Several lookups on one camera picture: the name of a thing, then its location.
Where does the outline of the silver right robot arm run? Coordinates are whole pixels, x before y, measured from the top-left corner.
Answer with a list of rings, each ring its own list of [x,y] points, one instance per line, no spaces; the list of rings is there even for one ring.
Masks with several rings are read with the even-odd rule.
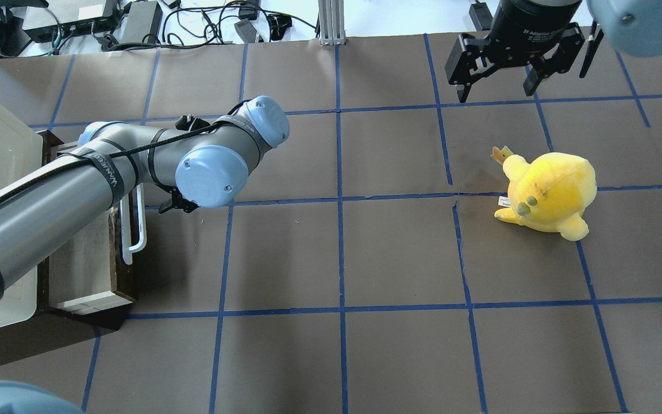
[[[501,1],[483,39],[463,33],[445,64],[458,100],[467,102],[471,87],[505,68],[526,67],[526,96],[541,82],[571,70],[581,50],[579,76],[588,73],[604,39],[620,52],[651,58],[662,55],[662,1],[588,1],[589,34],[573,21],[580,1]]]

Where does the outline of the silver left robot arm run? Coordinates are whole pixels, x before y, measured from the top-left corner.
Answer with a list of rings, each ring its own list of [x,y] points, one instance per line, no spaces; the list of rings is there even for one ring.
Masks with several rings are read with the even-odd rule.
[[[215,121],[188,120],[185,131],[91,123],[75,149],[0,189],[0,299],[140,184],[168,192],[161,212],[231,204],[290,133],[286,112],[266,96],[241,101]]]

